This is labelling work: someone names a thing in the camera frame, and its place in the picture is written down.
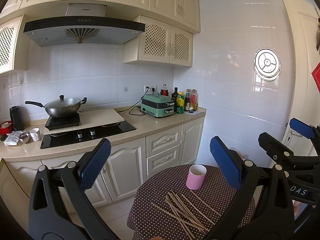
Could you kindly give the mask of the brown polka dot tablecloth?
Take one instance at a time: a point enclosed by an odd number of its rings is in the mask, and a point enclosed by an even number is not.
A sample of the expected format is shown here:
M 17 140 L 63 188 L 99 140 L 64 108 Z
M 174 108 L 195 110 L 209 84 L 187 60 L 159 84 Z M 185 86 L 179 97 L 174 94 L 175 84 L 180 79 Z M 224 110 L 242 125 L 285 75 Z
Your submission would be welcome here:
M 166 168 L 137 190 L 127 226 L 133 239 L 203 239 L 235 197 L 220 169 L 206 166 L 201 187 L 186 186 L 190 165 Z

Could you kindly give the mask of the wall socket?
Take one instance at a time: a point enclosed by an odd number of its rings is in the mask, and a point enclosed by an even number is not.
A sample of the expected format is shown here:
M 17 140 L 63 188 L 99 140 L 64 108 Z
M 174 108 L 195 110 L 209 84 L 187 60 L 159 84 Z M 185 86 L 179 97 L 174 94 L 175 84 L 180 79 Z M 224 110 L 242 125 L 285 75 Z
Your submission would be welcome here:
M 146 86 L 144 86 L 144 92 L 154 93 L 156 91 L 157 91 L 157 86 L 156 85 L 146 85 Z

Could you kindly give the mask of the lattice cabinet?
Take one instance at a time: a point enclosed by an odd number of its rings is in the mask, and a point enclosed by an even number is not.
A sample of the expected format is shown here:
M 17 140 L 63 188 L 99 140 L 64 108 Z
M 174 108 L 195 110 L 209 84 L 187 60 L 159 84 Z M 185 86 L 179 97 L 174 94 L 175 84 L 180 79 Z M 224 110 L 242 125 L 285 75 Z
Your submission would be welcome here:
M 1 75 L 28 68 L 30 39 L 23 32 L 26 22 L 23 15 L 1 24 Z
M 175 26 L 139 15 L 145 32 L 124 44 L 123 62 L 155 62 L 191 67 L 193 35 Z

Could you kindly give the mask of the pink cup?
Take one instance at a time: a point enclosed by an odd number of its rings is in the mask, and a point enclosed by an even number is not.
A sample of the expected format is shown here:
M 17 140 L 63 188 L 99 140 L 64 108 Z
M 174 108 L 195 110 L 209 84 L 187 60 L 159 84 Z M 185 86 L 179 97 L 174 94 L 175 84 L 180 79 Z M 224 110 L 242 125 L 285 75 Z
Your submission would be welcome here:
M 186 187 L 190 190 L 198 190 L 204 181 L 207 169 L 203 165 L 194 164 L 189 168 Z

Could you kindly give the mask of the upper lattice cabinet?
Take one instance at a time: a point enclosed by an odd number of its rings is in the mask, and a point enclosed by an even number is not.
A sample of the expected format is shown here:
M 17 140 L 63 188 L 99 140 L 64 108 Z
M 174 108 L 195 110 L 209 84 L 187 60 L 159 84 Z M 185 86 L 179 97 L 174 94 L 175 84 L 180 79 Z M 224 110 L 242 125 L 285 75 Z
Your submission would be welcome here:
M 191 67 L 193 35 L 175 26 L 139 15 L 145 32 L 124 44 L 123 62 L 155 62 Z

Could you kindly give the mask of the lower kitchen cabinets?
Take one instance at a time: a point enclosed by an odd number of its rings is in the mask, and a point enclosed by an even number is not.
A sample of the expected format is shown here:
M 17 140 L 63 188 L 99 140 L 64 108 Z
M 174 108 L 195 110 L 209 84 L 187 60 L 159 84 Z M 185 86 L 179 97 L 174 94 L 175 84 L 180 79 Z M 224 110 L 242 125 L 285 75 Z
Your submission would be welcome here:
M 86 191 L 94 207 L 121 202 L 157 172 L 193 163 L 198 155 L 204 114 L 175 114 L 157 119 L 149 115 L 124 115 L 136 129 L 106 137 L 111 154 L 93 187 Z M 41 165 L 63 168 L 98 144 L 95 139 L 40 149 L 40 141 L 1 146 L 1 199 L 22 228 L 28 227 L 31 188 Z

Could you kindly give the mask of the green yellow bottle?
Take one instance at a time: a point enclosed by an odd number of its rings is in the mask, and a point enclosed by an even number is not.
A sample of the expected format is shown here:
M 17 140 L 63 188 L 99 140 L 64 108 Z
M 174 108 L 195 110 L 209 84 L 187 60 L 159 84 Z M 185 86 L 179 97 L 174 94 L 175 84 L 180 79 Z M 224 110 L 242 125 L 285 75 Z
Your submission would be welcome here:
M 176 98 L 176 112 L 178 114 L 184 113 L 184 93 L 178 92 L 177 98 Z

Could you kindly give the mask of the white door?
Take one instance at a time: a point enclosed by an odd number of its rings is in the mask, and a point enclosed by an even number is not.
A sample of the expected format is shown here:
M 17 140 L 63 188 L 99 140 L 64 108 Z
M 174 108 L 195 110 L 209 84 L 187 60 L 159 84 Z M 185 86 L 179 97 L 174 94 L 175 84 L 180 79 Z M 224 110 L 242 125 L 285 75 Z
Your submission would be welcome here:
M 319 50 L 316 49 L 319 9 L 306 0 L 282 2 L 293 40 L 293 92 L 286 127 L 292 118 L 316 127 L 319 125 L 319 90 L 312 72 L 319 64 Z M 283 137 L 281 142 L 296 156 L 317 155 L 312 142 L 305 137 L 292 137 L 290 142 L 285 142 Z

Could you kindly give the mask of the beige cutting board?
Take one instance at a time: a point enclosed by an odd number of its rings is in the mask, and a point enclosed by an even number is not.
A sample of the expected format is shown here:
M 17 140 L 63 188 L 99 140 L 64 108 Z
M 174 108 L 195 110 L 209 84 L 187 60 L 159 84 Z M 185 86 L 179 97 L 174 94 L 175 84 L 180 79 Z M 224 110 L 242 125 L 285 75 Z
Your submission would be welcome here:
M 52 131 L 45 128 L 43 130 L 43 135 L 63 133 L 63 132 L 75 131 L 77 129 L 92 128 L 96 126 L 115 124 L 122 121 L 124 121 L 124 118 L 112 108 L 100 109 L 95 111 L 87 111 L 87 112 L 80 113 L 79 126 L 58 128 Z

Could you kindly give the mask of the left lattice cabinet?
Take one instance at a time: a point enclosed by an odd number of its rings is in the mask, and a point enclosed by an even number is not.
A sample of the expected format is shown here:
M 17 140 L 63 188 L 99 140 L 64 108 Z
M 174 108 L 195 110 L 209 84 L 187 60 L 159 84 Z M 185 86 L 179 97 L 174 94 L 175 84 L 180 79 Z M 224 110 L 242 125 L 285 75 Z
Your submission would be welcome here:
M 26 22 L 23 15 L 1 24 L 1 75 L 28 68 L 30 39 L 23 32 Z

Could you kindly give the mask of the green electric grill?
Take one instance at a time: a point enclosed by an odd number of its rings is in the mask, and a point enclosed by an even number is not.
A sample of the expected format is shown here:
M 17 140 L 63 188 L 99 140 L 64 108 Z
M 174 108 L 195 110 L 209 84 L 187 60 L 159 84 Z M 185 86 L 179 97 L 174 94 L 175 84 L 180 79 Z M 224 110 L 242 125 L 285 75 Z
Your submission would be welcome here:
M 142 97 L 140 111 L 156 118 L 173 115 L 174 101 L 169 96 L 149 93 Z

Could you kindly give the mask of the dark oil bottle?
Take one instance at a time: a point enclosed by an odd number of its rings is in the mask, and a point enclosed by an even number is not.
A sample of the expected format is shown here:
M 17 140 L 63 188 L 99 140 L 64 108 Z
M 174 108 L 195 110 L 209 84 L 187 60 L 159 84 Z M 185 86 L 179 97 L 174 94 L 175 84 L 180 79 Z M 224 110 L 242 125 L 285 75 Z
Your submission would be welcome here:
M 175 87 L 174 92 L 171 94 L 171 100 L 174 102 L 175 105 L 176 105 L 177 96 L 178 96 L 178 88 Z

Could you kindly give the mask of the induction cooker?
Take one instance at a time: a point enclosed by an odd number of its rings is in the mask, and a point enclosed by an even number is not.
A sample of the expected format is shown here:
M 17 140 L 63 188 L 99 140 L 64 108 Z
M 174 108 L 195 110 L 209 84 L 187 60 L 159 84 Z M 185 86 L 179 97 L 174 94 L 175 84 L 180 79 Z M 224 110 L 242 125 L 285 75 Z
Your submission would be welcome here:
M 80 114 L 73 113 L 73 114 L 65 115 L 61 118 L 53 118 L 50 116 L 45 124 L 45 128 L 47 128 L 49 131 L 52 131 L 54 129 L 79 126 L 79 125 L 80 125 Z

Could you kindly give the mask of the white mug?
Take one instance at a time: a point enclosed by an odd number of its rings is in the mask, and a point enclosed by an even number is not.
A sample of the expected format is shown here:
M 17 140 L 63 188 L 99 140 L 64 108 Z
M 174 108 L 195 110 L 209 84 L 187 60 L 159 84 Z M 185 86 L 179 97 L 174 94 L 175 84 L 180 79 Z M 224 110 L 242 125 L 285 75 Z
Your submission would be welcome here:
M 29 131 L 30 137 L 32 138 L 32 140 L 34 142 L 41 140 L 41 132 L 40 129 L 38 127 L 32 128 Z

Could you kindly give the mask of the red sauce bottle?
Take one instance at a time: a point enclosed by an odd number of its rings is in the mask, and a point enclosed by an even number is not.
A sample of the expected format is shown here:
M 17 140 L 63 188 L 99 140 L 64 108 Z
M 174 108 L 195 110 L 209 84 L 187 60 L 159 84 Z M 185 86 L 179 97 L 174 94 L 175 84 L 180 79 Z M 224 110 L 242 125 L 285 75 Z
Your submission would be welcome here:
M 197 110 L 197 91 L 196 89 L 192 89 L 191 95 L 190 95 L 190 109 L 193 109 L 193 111 Z

